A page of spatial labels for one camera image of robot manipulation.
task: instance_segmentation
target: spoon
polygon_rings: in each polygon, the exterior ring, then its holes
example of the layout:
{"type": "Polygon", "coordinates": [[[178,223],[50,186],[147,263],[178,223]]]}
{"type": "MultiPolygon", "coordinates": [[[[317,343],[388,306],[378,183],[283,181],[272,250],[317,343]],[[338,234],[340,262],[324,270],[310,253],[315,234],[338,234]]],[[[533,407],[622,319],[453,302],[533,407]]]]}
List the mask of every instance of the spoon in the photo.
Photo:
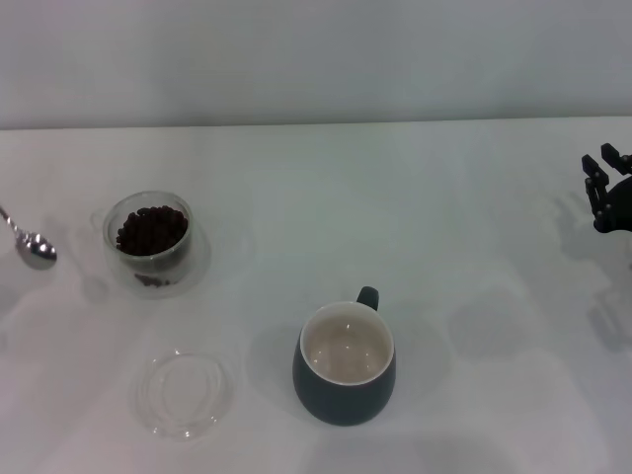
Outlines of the spoon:
{"type": "Polygon", "coordinates": [[[46,270],[57,261],[57,251],[41,234],[27,232],[16,225],[7,211],[0,206],[0,215],[16,236],[16,247],[25,263],[37,270],[46,270]]]}

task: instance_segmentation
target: coffee beans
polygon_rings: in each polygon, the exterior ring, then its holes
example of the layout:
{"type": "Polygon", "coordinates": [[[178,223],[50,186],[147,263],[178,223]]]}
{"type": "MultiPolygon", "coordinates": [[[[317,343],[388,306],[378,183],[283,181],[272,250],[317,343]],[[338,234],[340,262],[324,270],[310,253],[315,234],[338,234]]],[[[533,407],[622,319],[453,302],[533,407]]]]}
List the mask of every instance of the coffee beans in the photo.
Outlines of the coffee beans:
{"type": "Polygon", "coordinates": [[[159,254],[176,245],[188,228],[179,210],[168,205],[143,207],[131,213],[118,230],[117,248],[134,256],[159,254]]]}

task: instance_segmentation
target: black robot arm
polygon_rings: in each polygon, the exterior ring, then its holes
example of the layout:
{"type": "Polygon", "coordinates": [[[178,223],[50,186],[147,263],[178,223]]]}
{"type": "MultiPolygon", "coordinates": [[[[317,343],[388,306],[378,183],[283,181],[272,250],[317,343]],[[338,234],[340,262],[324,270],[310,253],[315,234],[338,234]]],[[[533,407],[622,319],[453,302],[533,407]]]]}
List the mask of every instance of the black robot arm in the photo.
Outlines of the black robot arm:
{"type": "MultiPolygon", "coordinates": [[[[601,146],[601,158],[621,175],[632,174],[632,158],[621,156],[609,143],[601,146]]],[[[623,180],[609,192],[608,175],[589,155],[582,158],[586,178],[586,193],[594,215],[594,228],[602,233],[613,230],[632,231],[632,178],[623,180]]]]}

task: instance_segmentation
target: white tabletop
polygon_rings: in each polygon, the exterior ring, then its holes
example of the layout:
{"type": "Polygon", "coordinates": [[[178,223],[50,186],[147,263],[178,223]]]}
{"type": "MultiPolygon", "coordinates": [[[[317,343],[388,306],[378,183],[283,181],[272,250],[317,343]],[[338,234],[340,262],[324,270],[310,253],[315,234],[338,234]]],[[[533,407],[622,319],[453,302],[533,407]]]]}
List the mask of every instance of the white tabletop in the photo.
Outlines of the white tabletop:
{"type": "MultiPolygon", "coordinates": [[[[59,251],[0,236],[0,472],[632,472],[632,252],[599,235],[581,158],[632,118],[7,131],[1,202],[59,251]],[[91,224],[142,190],[186,199],[204,279],[147,301],[91,224]],[[373,421],[329,427],[291,359],[319,306],[379,289],[398,379],[373,421]],[[157,438],[129,386],[167,350],[234,363],[230,411],[157,438]]],[[[612,181],[620,178],[614,171],[612,181]]]]}

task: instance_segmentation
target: glass cup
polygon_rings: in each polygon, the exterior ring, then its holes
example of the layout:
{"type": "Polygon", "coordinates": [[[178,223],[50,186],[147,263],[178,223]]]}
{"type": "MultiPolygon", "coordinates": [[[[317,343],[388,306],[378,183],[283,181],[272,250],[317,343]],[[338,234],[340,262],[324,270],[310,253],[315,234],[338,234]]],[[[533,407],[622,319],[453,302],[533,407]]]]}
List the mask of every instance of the glass cup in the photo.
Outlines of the glass cup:
{"type": "Polygon", "coordinates": [[[145,191],[126,197],[117,203],[106,216],[103,238],[106,260],[118,282],[132,290],[146,291],[177,284],[192,268],[191,242],[195,221],[184,199],[162,191],[145,191]],[[119,229],[128,216],[143,207],[168,205],[179,210],[189,222],[185,235],[173,247],[148,256],[133,256],[117,249],[119,229]]]}

